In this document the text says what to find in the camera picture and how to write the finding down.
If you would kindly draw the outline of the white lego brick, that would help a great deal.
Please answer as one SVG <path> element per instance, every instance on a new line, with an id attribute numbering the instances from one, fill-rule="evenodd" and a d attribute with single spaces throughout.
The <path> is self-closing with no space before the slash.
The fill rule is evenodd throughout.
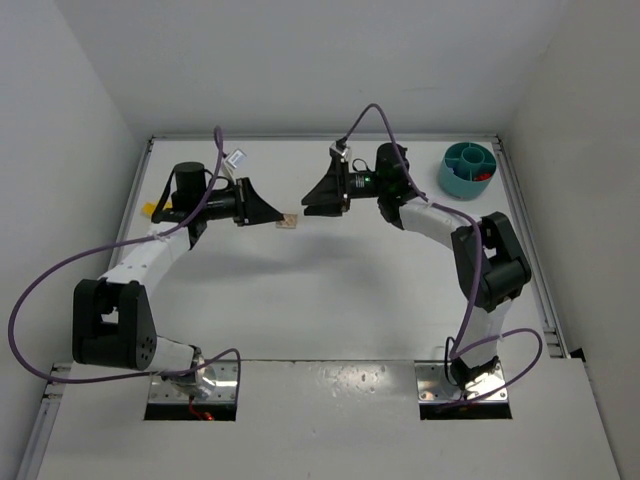
<path id="1" fill-rule="evenodd" d="M 297 224 L 297 214 L 284 214 L 282 219 L 275 223 L 275 227 L 280 229 L 295 229 L 297 227 Z"/>

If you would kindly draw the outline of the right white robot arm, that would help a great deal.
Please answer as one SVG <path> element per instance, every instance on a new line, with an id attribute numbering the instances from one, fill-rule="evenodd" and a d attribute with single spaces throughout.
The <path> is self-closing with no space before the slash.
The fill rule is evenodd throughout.
<path id="1" fill-rule="evenodd" d="M 358 170 L 343 141 L 330 148 L 326 174 L 302 200 L 307 216 L 340 217 L 355 199 L 373 198 L 394 227 L 437 242 L 454 257 L 468 305 L 448 348 L 449 379 L 463 388 L 498 364 L 497 343 L 513 301 L 531 279 L 531 268 L 509 218 L 480 218 L 420 198 L 408 178 L 406 148 L 381 145 L 373 169 Z"/>

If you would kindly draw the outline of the yellow lego plate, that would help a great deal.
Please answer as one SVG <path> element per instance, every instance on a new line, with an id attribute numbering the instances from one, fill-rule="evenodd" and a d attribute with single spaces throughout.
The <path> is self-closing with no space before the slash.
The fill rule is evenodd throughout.
<path id="1" fill-rule="evenodd" d="M 145 217 L 150 218 L 150 217 L 153 215 L 153 213 L 154 213 L 155 209 L 156 209 L 156 204 L 155 204 L 155 203 L 149 203 L 149 202 L 147 202 L 147 203 L 145 203 L 145 204 L 142 206 L 142 208 L 141 208 L 141 213 L 142 213 Z"/>

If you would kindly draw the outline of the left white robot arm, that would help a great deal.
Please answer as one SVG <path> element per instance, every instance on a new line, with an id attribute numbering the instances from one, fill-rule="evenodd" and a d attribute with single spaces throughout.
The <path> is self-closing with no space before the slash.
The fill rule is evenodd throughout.
<path id="1" fill-rule="evenodd" d="M 247 178 L 229 180 L 221 189 L 214 184 L 199 162 L 175 165 L 151 215 L 149 241 L 137 245 L 100 278 L 77 284 L 72 308 L 75 362 L 199 382 L 195 369 L 204 363 L 200 349 L 157 333 L 152 293 L 196 246 L 209 222 L 231 219 L 246 227 L 284 218 Z"/>

